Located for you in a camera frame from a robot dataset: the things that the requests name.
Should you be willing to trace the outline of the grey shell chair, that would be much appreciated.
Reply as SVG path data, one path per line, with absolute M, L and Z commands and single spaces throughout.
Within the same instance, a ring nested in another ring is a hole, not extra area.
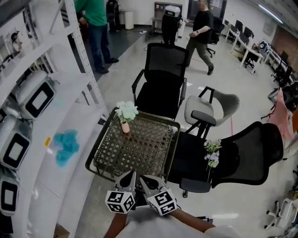
M 216 99 L 222 110 L 223 117 L 214 117 L 213 99 Z M 185 121 L 191 125 L 186 131 L 198 128 L 197 136 L 205 139 L 211 127 L 222 125 L 239 108 L 240 99 L 235 94 L 222 93 L 211 87 L 205 87 L 198 96 L 189 96 L 184 110 Z

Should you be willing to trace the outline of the black mesh office chair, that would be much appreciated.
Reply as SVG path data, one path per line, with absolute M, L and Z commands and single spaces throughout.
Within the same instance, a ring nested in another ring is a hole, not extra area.
M 145 68 L 132 84 L 139 111 L 175 120 L 186 94 L 187 58 L 188 51 L 182 47 L 148 44 Z

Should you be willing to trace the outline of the white bin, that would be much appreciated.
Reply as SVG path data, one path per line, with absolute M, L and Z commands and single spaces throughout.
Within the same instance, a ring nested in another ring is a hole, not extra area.
M 133 11 L 127 10 L 124 12 L 125 29 L 132 30 L 134 28 L 134 15 Z

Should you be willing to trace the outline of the white metal shelf rack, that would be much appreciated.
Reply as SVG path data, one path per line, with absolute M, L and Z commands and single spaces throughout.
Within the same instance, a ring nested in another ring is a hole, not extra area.
M 30 120 L 16 92 L 38 70 L 55 81 L 56 95 Z M 94 178 L 85 163 L 102 129 L 99 121 L 108 115 L 74 0 L 0 0 L 0 123 L 9 115 L 31 124 L 32 142 L 18 170 L 0 164 L 0 174 L 14 176 L 20 186 L 16 213 L 0 212 L 0 238 L 74 238 Z M 54 136 L 69 129 L 78 131 L 80 149 L 59 167 Z

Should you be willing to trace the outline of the white flowers bunch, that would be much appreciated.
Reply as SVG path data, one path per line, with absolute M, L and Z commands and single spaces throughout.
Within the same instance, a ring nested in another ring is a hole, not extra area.
M 121 123 L 128 123 L 133 121 L 136 115 L 139 113 L 137 106 L 132 101 L 119 101 L 116 104 L 117 109 L 115 110 Z

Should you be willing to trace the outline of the white office desk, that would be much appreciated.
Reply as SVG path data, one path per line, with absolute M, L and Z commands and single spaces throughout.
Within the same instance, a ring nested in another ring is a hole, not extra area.
M 224 25 L 226 26 L 225 42 L 230 40 L 233 43 L 240 36 L 240 31 L 227 20 L 224 20 Z
M 260 54 L 260 53 L 257 53 L 255 50 L 253 50 L 251 47 L 248 47 L 241 39 L 240 39 L 240 36 L 239 35 L 237 35 L 237 34 L 235 34 L 235 40 L 234 40 L 234 42 L 233 42 L 233 45 L 232 45 L 232 48 L 231 48 L 231 53 L 233 53 L 234 52 L 234 50 L 235 50 L 235 47 L 236 47 L 236 44 L 237 44 L 237 42 L 240 42 L 240 44 L 245 48 L 245 50 L 246 50 L 246 52 L 244 53 L 244 56 L 243 56 L 243 58 L 242 58 L 242 61 L 240 62 L 240 65 L 239 65 L 239 68 L 241 68 L 242 66 L 243 66 L 243 64 L 244 64 L 244 62 L 245 62 L 245 60 L 246 60 L 246 58 L 247 58 L 247 55 L 248 55 L 248 53 L 252 53 L 252 54 L 254 54 L 255 56 L 257 56 L 258 57 L 258 59 L 257 59 L 257 61 L 256 61 L 256 64 L 254 65 L 254 67 L 252 68 L 252 70 L 251 70 L 251 74 L 254 74 L 255 72 L 256 72 L 256 70 L 257 70 L 257 68 L 258 68 L 258 66 L 259 66 L 259 64 L 260 64 L 260 61 L 261 61 L 261 59 L 263 58 L 263 56 Z

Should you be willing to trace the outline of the black robot with white head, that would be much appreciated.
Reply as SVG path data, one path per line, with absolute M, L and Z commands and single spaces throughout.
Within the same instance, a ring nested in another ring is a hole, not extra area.
M 166 45 L 173 46 L 175 44 L 176 33 L 182 24 L 181 9 L 177 6 L 167 5 L 162 18 L 163 41 Z

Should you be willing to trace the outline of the person's white shirt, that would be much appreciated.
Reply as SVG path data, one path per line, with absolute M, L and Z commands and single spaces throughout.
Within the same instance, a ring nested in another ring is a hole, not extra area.
M 160 216 L 148 205 L 128 213 L 126 226 L 116 238 L 241 238 L 230 226 L 198 231 L 172 216 Z

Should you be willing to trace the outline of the white swivel chair base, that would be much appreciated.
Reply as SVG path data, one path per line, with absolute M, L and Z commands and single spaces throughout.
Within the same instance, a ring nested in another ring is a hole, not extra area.
M 264 226 L 268 230 L 272 227 L 285 228 L 288 224 L 293 224 L 298 217 L 298 198 L 291 200 L 285 198 L 282 203 L 275 201 L 275 210 L 266 211 L 266 215 L 271 221 Z

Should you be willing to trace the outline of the person's right forearm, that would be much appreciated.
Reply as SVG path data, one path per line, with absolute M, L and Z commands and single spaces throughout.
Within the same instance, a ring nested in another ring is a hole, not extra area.
M 181 209 L 176 209 L 169 213 L 174 218 L 178 219 L 180 222 L 200 231 L 206 232 L 208 229 L 214 228 L 215 226 L 209 222 L 201 220 L 200 218 L 194 217 Z

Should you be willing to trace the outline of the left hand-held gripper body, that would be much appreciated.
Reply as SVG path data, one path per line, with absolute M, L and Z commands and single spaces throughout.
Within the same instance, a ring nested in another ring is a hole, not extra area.
M 128 213 L 135 205 L 135 191 L 107 191 L 105 204 L 113 213 Z

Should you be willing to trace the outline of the wicker glass-top table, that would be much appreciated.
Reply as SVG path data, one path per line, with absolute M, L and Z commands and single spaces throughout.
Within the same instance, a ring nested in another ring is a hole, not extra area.
M 113 110 L 86 160 L 88 171 L 114 182 L 125 172 L 154 175 L 168 180 L 180 124 L 156 115 L 139 112 L 124 133 Z

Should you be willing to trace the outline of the black high-back office chair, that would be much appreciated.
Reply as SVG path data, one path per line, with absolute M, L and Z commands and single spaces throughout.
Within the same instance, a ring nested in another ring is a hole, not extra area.
M 221 141 L 215 168 L 210 169 L 204 159 L 205 142 L 189 133 L 179 134 L 168 181 L 179 185 L 184 198 L 189 192 L 207 193 L 223 183 L 261 185 L 267 180 L 270 166 L 284 155 L 278 127 L 259 121 Z

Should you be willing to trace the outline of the person's left forearm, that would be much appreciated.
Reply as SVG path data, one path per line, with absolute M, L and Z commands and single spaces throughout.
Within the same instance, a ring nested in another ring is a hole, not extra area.
M 116 238 L 126 226 L 127 214 L 115 213 L 104 238 Z

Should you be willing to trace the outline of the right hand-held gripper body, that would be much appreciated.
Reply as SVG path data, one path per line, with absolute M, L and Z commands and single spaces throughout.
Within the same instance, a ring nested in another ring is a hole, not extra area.
M 147 198 L 149 206 L 160 216 L 171 213 L 176 210 L 176 198 L 171 189 L 165 189 L 156 195 Z

